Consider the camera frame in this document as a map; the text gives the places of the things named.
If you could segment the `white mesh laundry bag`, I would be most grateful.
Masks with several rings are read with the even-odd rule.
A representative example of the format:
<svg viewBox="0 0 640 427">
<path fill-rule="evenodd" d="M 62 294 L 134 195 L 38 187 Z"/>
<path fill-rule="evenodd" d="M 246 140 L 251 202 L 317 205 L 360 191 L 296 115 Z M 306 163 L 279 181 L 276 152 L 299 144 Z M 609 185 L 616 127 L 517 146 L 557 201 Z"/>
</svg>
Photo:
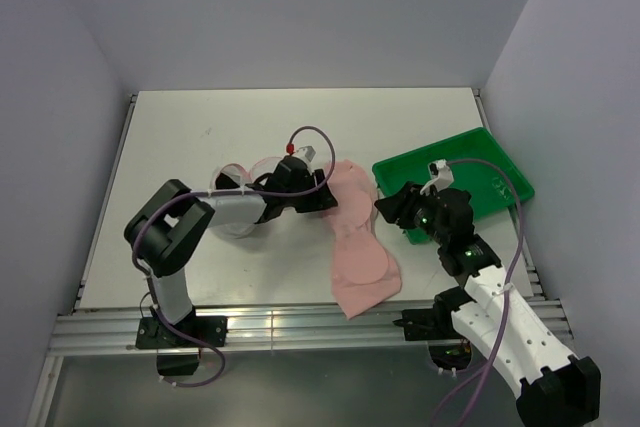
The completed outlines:
<svg viewBox="0 0 640 427">
<path fill-rule="evenodd" d="M 266 157 L 256 162 L 249 169 L 238 163 L 217 167 L 211 176 L 210 189 L 239 189 L 246 184 L 260 182 L 263 176 L 270 174 L 275 169 L 279 160 L 279 157 Z M 214 231 L 221 237 L 243 238 L 251 234 L 254 229 L 255 225 L 253 224 L 235 223 L 215 227 Z"/>
</svg>

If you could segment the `pink bra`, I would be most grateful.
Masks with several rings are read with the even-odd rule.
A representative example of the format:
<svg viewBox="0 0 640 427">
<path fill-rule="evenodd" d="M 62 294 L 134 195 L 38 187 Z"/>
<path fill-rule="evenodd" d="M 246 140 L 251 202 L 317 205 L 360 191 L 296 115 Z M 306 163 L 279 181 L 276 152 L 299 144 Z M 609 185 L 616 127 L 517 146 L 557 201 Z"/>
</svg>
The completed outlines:
<svg viewBox="0 0 640 427">
<path fill-rule="evenodd" d="M 377 239 L 375 184 L 359 165 L 339 161 L 328 181 L 338 206 L 324 213 L 333 231 L 331 292 L 347 319 L 398 294 L 402 280 L 393 256 Z"/>
</svg>

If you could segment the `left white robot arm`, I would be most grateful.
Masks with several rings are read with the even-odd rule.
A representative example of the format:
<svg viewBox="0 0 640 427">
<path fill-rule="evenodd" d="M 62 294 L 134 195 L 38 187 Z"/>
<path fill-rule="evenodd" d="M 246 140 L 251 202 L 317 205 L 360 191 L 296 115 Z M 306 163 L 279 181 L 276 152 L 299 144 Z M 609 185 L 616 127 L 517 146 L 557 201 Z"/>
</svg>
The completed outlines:
<svg viewBox="0 0 640 427">
<path fill-rule="evenodd" d="M 172 346 L 194 336 L 185 267 L 207 229 L 265 224 L 286 209 L 307 214 L 336 207 L 328 187 L 335 164 L 312 170 L 301 156 L 290 154 L 263 182 L 241 185 L 225 176 L 220 189 L 209 191 L 192 190 L 177 179 L 165 182 L 124 230 L 132 263 L 148 284 L 159 335 Z"/>
</svg>

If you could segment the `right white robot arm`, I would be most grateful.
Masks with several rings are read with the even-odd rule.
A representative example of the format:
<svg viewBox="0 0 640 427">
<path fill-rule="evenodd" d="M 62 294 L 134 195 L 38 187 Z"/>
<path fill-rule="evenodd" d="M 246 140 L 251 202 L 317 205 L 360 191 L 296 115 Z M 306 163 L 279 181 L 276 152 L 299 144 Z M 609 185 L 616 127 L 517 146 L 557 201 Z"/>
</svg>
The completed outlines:
<svg viewBox="0 0 640 427">
<path fill-rule="evenodd" d="M 433 325 L 469 340 L 511 388 L 526 426 L 585 426 L 600 413 L 601 372 L 577 357 L 542 322 L 510 282 L 507 270 L 476 233 L 468 192 L 406 183 L 376 201 L 384 220 L 434 240 L 457 287 L 434 300 Z"/>
</svg>

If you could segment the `green plastic tray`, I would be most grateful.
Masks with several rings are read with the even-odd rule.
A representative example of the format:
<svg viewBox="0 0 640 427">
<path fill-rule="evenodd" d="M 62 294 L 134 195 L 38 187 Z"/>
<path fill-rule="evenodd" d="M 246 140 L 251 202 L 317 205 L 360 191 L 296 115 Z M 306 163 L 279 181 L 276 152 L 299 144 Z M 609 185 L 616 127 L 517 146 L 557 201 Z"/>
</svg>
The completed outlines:
<svg viewBox="0 0 640 427">
<path fill-rule="evenodd" d="M 408 181 L 426 183 L 430 178 L 431 163 L 465 158 L 485 160 L 499 167 L 509 177 L 521 202 L 534 197 L 535 190 L 530 181 L 484 127 L 378 161 L 373 164 L 372 173 L 382 195 L 389 196 Z M 490 236 L 501 222 L 508 220 L 509 210 L 515 206 L 511 190 L 502 176 L 488 166 L 464 163 L 453 166 L 452 172 L 452 186 L 471 194 L 470 205 L 477 232 Z"/>
</svg>

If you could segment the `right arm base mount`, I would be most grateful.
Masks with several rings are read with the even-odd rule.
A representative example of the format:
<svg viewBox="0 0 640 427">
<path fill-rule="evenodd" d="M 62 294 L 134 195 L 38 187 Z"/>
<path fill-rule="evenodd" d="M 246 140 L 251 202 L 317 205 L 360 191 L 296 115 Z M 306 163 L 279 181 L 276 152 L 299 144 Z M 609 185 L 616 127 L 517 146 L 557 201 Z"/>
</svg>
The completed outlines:
<svg viewBox="0 0 640 427">
<path fill-rule="evenodd" d="M 405 309 L 393 325 L 407 342 L 425 342 L 431 362 L 446 371 L 464 370 L 472 360 L 469 341 L 456 333 L 435 308 Z"/>
</svg>

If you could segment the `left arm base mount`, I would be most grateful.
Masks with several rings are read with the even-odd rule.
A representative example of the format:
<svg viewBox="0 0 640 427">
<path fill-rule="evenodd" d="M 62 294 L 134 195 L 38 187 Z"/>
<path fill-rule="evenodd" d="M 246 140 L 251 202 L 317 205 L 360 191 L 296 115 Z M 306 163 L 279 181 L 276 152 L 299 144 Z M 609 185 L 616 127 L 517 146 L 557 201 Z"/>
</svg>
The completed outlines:
<svg viewBox="0 0 640 427">
<path fill-rule="evenodd" d="M 156 370 L 164 381 L 185 385 L 180 377 L 192 376 L 204 350 L 210 350 L 220 359 L 212 379 L 195 382 L 206 385 L 217 380 L 226 368 L 226 357 L 220 351 L 226 343 L 228 318 L 226 316 L 198 316 L 191 313 L 176 325 L 166 324 L 156 314 L 143 317 L 135 340 L 137 350 L 157 351 Z"/>
</svg>

